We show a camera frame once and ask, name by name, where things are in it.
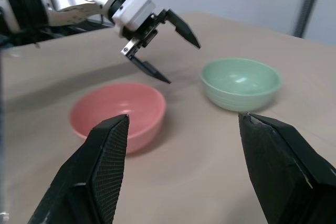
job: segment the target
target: beige table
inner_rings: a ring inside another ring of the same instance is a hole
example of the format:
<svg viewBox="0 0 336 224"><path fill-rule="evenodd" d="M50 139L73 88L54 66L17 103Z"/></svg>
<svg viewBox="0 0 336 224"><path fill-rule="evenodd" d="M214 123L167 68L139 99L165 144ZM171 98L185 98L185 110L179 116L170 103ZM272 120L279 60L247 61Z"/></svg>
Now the beige table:
<svg viewBox="0 0 336 224"><path fill-rule="evenodd" d="M115 224L266 223L250 183L236 113L204 97L198 75L216 58L246 57L278 69L284 86L262 115L294 125L336 166L336 48L205 14L185 19L202 44L170 25L139 56L172 80L147 77L119 54L111 29L8 51L4 56L6 190L11 223L26 223L61 164L80 146L73 104L107 83L144 82L167 99L157 142L128 157Z"/></svg>

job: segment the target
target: green bowl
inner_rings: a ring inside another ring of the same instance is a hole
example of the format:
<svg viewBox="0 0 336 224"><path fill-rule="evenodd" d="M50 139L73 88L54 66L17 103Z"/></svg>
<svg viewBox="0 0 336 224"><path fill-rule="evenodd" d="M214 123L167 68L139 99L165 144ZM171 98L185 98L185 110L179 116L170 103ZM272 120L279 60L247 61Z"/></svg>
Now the green bowl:
<svg viewBox="0 0 336 224"><path fill-rule="evenodd" d="M216 105L249 112L266 106L281 87L280 74L255 60L228 58L207 64L201 75L205 93Z"/></svg>

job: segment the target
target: bowl rim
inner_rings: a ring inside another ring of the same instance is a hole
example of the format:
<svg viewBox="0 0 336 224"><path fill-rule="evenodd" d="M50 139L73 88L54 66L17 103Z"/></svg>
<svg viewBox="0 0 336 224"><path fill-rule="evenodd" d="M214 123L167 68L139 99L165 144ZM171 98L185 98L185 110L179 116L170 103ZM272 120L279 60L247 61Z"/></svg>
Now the bowl rim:
<svg viewBox="0 0 336 224"><path fill-rule="evenodd" d="M203 73L204 73L204 70L206 67L208 67L210 64L213 64L213 63L216 63L216 62L220 62L220 61L226 61L226 60L241 60L241 61L250 61L250 62L253 62L253 63L256 63L256 64L259 64L259 65L262 65L262 66L265 66L267 67L268 69L270 69L272 72L274 72L276 74L276 76L278 77L278 80L279 80L279 83L272 89L268 90L268 91L264 91L264 92L260 92L260 93L255 93L255 94L238 94L238 93L231 93L231 92L227 92L227 91L224 91L224 90L221 90L221 89L218 89L216 87L214 87L213 85L211 85L204 77ZM222 58L222 59L217 59L217 60L212 60L210 62L208 62L202 69L202 73L201 73L201 80L209 87L219 91L219 92L222 92L222 93L225 93L225 94L232 94L232 95L238 95L238 96L241 96L241 97L257 97L257 96L260 96L260 95L265 95L265 94L272 94L276 91L278 91L280 89L280 87L282 86L282 78L281 78L281 75L280 73L273 67L265 64L265 63L262 63L260 61L257 61L257 60L252 60L252 59L246 59L246 58Z"/></svg>
<svg viewBox="0 0 336 224"><path fill-rule="evenodd" d="M161 100L162 105L163 105L163 106L161 107L161 110L160 110L160 113L159 113L159 116L157 117L157 119L154 120L150 125L148 125L148 126L145 127L144 129L142 129L142 130L140 130L140 131L138 131L138 132L135 132L135 133L133 133L133 134L128 134L128 135L127 135L127 139L128 139L128 140L131 140L131 139L133 139L133 138L136 138L136 137L138 137L138 136L140 136L140 135L142 135L142 134L144 134L144 133L150 131L151 129L153 129L154 127L156 127L158 123L160 123L160 122L162 121L162 119L163 119L163 117L164 117L164 115L165 115L165 112L166 112L167 102L166 102L166 100L165 100L163 94L162 94L159 90L153 88L152 86L149 86L149 85L146 85L146 84L143 84L143 83L139 83L139 82L120 82L120 83L112 83L112 84L104 85L104 86L102 86L102 87L99 87L99 88L96 88L96 89L94 89L94 90L91 90L89 93L87 93L86 95L82 96L79 100L77 100L77 102L75 103L75 105L72 106L71 111L70 111L70 113L69 113L69 121L70 121L69 123L70 123L71 129L74 131L75 134L77 134L79 137L81 137L81 138L83 138L83 139L86 139L86 138L88 137L88 136L85 136L85 135L83 135L82 133L78 132L78 131L75 129L73 123L72 123L72 117L73 117L73 114L74 114L74 112L75 112L75 108L77 107L77 105L78 105L82 100L84 100L84 99L86 99L88 96L92 95L94 92L97 92L97 91L102 90L102 89L110 88L110 87L112 87L112 86L121 86L121 85L137 85L137 86L142 86L142 87L144 87L144 88L150 88L151 90L153 90L153 91L158 95L158 97L159 97L159 99Z"/></svg>

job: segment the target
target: pink bowl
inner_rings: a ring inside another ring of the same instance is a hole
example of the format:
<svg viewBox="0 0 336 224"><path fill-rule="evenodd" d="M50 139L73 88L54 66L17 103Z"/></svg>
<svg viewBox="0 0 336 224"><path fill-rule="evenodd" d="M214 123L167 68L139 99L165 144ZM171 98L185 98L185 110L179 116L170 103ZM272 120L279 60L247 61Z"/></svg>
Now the pink bowl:
<svg viewBox="0 0 336 224"><path fill-rule="evenodd" d="M112 84L83 97L70 113L70 125L82 139L101 121L128 114L130 128L126 153L148 145L158 134L166 102L158 90L139 83Z"/></svg>

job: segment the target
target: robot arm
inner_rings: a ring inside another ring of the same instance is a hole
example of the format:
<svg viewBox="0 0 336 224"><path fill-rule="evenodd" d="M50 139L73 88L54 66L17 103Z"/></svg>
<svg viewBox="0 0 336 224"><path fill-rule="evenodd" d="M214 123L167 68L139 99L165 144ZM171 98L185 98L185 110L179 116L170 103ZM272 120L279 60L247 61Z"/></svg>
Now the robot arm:
<svg viewBox="0 0 336 224"><path fill-rule="evenodd" d="M0 0L0 35L28 34L50 27L78 24L100 14L114 24L114 31L129 42L121 53L146 74L168 82L149 62L135 54L157 35L157 26L170 21L187 41L200 48L189 26L171 10L154 14L152 0Z"/></svg>

